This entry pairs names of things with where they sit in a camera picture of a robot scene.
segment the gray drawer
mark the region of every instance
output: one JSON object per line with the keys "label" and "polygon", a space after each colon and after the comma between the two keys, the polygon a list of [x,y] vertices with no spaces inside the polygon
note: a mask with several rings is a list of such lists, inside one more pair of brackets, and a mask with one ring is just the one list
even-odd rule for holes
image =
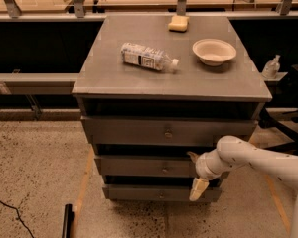
{"label": "gray drawer", "polygon": [[[189,201],[190,195],[189,188],[179,186],[105,185],[102,190],[112,200]],[[207,188],[198,202],[216,202],[220,195],[220,188]]]}
{"label": "gray drawer", "polygon": [[92,144],[212,146],[223,135],[248,139],[256,126],[252,120],[225,119],[82,116],[81,120]]}
{"label": "gray drawer", "polygon": [[104,176],[180,178],[196,176],[194,163],[186,158],[96,155],[95,161],[99,173]]}

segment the water bottle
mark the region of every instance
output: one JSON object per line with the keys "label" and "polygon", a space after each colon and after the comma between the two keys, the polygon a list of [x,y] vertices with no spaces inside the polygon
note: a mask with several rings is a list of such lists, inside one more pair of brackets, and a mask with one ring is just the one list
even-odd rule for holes
{"label": "water bottle", "polygon": [[264,70],[261,73],[264,77],[269,79],[276,77],[276,74],[280,68],[279,58],[280,58],[280,55],[276,55],[276,57],[273,60],[270,60],[266,64]]}
{"label": "water bottle", "polygon": [[126,63],[155,69],[162,72],[176,72],[178,59],[170,59],[165,51],[150,47],[124,43],[121,47],[122,60]]}

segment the clear plastic bottle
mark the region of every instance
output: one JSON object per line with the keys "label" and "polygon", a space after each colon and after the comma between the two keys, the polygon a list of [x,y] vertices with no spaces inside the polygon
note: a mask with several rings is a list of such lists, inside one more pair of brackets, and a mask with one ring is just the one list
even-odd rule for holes
{"label": "clear plastic bottle", "polygon": [[152,68],[162,72],[176,72],[178,59],[170,59],[164,51],[150,47],[124,43],[121,47],[122,60],[126,63]]}
{"label": "clear plastic bottle", "polygon": [[273,60],[270,60],[266,64],[264,70],[261,73],[264,77],[269,79],[276,77],[276,74],[280,68],[279,58],[280,58],[280,55],[276,55],[276,57]]}

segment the white bowl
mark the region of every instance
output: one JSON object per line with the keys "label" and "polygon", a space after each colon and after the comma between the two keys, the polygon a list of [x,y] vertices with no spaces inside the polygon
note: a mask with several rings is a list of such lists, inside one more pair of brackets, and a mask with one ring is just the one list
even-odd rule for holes
{"label": "white bowl", "polygon": [[236,57],[236,49],[231,44],[217,39],[202,39],[192,46],[201,62],[208,66],[220,66]]}

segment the yellow sponge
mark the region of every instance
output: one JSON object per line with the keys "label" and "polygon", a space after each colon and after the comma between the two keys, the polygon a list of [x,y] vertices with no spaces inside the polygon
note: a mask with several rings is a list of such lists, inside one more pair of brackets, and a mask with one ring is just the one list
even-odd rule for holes
{"label": "yellow sponge", "polygon": [[189,17],[175,15],[172,17],[171,22],[168,24],[170,31],[186,32],[188,28]]}

